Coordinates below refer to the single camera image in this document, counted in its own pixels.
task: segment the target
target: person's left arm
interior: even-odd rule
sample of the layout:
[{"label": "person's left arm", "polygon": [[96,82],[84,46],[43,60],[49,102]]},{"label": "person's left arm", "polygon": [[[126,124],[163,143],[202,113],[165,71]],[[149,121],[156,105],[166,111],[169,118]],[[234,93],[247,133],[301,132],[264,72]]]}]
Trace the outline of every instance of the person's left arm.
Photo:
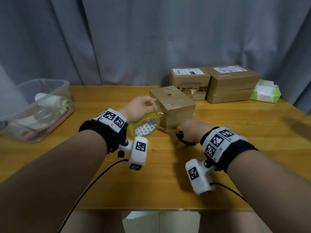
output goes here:
[{"label": "person's left arm", "polygon": [[[155,110],[154,99],[139,96],[118,111],[131,123]],[[57,232],[106,153],[106,141],[84,130],[5,180],[0,184],[1,232]]]}]

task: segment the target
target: table top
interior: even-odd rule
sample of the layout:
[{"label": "table top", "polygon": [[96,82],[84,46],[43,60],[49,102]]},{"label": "table top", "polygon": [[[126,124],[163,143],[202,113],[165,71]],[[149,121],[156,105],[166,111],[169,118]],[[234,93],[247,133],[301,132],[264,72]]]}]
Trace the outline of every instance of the table top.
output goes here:
[{"label": "table top", "polygon": [[[71,86],[76,111],[43,141],[25,144],[0,138],[0,182],[76,134],[85,120],[109,107],[117,110],[135,96],[149,95],[154,88],[157,87]],[[287,102],[281,99],[276,104],[251,100],[219,104],[196,101],[193,117],[236,131],[260,151],[311,181],[311,119]],[[177,138],[159,129],[147,138],[148,155],[143,170],[134,172],[125,163],[116,165],[94,184],[78,208],[249,208],[238,196],[220,186],[205,195],[192,191],[185,163],[193,158],[204,160],[200,144],[177,150]],[[118,160],[117,153],[107,155],[96,176]],[[211,172],[211,177],[237,191],[224,172]]]}]

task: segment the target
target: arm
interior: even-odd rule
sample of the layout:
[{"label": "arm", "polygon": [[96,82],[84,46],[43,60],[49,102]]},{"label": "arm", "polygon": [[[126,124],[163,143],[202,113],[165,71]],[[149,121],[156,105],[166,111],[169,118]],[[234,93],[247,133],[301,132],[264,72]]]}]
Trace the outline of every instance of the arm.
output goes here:
[{"label": "arm", "polygon": [[[199,143],[214,126],[187,120],[184,140]],[[254,211],[274,232],[311,229],[311,183],[265,154],[249,150],[239,154],[227,173]]]},{"label": "arm", "polygon": [[[119,112],[131,123],[156,109],[154,99],[142,96]],[[1,232],[57,232],[106,153],[106,141],[85,130],[5,180],[0,185]]]}]

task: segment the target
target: person's left hand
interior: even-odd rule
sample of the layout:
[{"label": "person's left hand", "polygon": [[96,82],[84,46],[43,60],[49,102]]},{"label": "person's left hand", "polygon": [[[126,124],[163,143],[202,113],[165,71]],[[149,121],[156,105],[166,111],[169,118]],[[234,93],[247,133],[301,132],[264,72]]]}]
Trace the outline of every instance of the person's left hand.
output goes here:
[{"label": "person's left hand", "polygon": [[118,110],[130,124],[135,122],[146,114],[156,111],[158,108],[155,104],[156,99],[150,96],[137,96],[129,103]]}]

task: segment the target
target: hand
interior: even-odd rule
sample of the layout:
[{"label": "hand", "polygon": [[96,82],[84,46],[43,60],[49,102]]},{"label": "hand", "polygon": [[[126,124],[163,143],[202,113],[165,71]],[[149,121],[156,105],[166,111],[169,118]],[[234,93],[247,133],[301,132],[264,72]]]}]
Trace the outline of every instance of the hand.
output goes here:
[{"label": "hand", "polygon": [[[182,122],[180,126],[181,130],[184,133],[183,140],[195,143],[200,143],[201,138],[204,136],[204,134],[212,130],[213,127],[215,127],[214,125],[207,124],[196,119],[188,119]],[[179,142],[177,148],[181,148],[183,146],[185,146],[185,144]]]},{"label": "hand", "polygon": [[155,104],[156,99],[150,96],[137,96],[129,103],[118,110],[130,124],[135,122],[146,114],[156,111],[158,108]]}]

